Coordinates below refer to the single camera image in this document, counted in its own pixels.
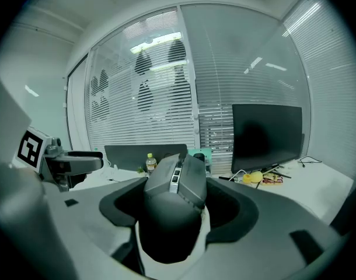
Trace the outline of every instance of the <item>monitor screen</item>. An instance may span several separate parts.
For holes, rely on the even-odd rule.
[[[232,105],[234,147],[232,173],[268,168],[297,159],[302,147],[300,107]]]

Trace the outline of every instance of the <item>window blinds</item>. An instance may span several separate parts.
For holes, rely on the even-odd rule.
[[[285,20],[312,95],[309,155],[356,182],[356,45],[328,0],[301,0]]]
[[[92,150],[111,144],[187,144],[194,125],[186,48],[169,9],[143,17],[91,53],[85,112]]]
[[[232,104],[302,107],[305,153],[310,133],[308,84],[279,21],[227,5],[187,5],[182,12],[196,73],[201,147],[212,148],[212,172],[231,170]]]

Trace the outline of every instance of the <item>computer monitor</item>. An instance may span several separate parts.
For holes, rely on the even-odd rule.
[[[300,107],[233,104],[232,173],[297,159],[302,146]]]

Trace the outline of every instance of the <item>plastic bottle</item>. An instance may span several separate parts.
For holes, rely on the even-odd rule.
[[[145,164],[147,166],[148,175],[151,175],[157,166],[157,161],[151,153],[147,155],[147,161],[145,161]]]

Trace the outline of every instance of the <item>white desk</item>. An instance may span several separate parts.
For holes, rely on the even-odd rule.
[[[348,197],[353,180],[328,167],[324,163],[299,163],[297,168],[285,173],[292,178],[283,178],[283,185],[259,185],[258,190],[288,197],[316,215],[324,223],[330,224]],[[109,178],[124,181],[141,177],[135,171],[102,168],[89,174],[85,181],[71,190],[81,190],[113,183]]]

